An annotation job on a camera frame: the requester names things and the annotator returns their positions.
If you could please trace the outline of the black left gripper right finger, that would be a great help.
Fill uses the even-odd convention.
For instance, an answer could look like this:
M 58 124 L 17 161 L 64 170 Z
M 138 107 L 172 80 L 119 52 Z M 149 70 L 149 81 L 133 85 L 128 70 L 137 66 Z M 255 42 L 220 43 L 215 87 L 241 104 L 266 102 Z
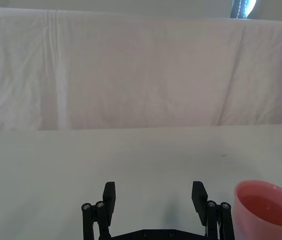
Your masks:
M 231 205 L 227 202 L 217 204 L 208 200 L 208 194 L 201 181 L 192 183 L 191 199 L 201 224 L 205 227 L 207 240 L 234 240 Z

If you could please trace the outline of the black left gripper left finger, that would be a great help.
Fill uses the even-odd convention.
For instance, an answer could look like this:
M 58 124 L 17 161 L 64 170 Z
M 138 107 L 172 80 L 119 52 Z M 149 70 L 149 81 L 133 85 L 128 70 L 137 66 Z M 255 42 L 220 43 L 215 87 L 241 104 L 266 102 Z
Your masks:
M 82 230 L 84 240 L 94 240 L 94 223 L 98 224 L 99 239 L 110 240 L 111 235 L 109 226 L 111 225 L 112 215 L 116 202 L 116 188 L 113 181 L 105 184 L 102 200 L 95 205 L 84 203 L 82 211 Z

